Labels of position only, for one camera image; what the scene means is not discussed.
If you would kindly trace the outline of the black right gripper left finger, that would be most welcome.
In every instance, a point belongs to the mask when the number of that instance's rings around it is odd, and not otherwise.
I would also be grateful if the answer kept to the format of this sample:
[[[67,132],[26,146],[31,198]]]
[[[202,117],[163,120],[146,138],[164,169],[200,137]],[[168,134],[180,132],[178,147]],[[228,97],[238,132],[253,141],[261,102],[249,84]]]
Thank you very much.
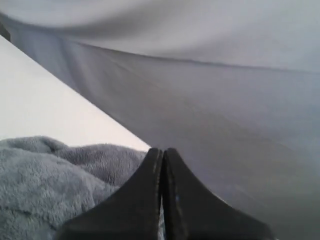
[[[151,148],[139,168],[115,193],[67,221],[58,240],[156,240],[160,218],[163,152]]]

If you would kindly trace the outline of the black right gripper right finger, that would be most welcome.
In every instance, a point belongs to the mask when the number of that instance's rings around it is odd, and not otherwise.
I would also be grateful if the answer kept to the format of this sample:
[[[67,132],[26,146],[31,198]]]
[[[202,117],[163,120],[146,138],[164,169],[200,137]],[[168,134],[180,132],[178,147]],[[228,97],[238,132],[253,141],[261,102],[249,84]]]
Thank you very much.
[[[227,204],[193,174],[178,151],[162,163],[163,210],[168,240],[271,240],[269,226]]]

